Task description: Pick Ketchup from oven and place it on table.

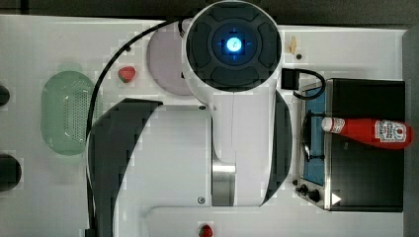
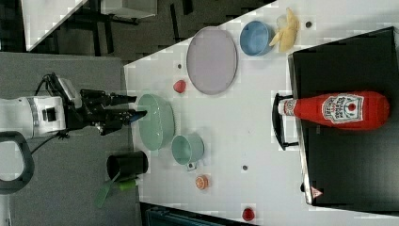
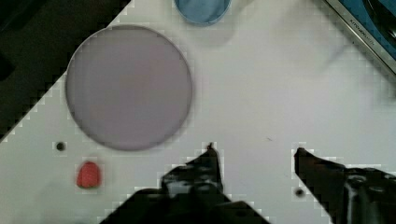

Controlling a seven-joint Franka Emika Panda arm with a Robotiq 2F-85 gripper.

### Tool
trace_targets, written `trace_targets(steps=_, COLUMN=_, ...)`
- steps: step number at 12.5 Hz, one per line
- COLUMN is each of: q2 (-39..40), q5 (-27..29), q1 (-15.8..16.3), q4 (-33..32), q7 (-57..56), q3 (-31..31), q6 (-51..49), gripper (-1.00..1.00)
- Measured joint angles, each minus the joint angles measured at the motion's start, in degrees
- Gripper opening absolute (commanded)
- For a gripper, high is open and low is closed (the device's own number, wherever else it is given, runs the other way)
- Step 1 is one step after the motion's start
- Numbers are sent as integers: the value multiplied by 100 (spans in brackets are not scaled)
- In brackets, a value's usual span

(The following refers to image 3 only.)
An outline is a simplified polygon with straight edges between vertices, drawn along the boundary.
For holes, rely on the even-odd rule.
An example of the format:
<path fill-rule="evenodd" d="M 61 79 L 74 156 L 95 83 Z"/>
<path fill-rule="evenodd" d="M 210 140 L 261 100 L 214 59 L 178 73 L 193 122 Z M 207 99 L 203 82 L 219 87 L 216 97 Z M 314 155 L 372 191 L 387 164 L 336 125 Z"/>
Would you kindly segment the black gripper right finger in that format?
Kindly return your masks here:
<path fill-rule="evenodd" d="M 395 176 L 375 168 L 347 168 L 300 147 L 294 172 L 332 224 L 396 224 Z"/>

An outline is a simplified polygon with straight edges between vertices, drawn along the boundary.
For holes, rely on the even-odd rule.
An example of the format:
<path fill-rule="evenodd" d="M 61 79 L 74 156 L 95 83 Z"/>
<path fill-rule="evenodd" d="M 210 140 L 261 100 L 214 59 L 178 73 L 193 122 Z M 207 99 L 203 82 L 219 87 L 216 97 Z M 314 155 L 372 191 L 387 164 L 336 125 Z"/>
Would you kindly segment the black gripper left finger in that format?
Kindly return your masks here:
<path fill-rule="evenodd" d="M 172 201 L 195 203 L 222 196 L 223 191 L 219 154 L 213 143 L 209 143 L 201 155 L 161 178 L 161 193 Z"/>

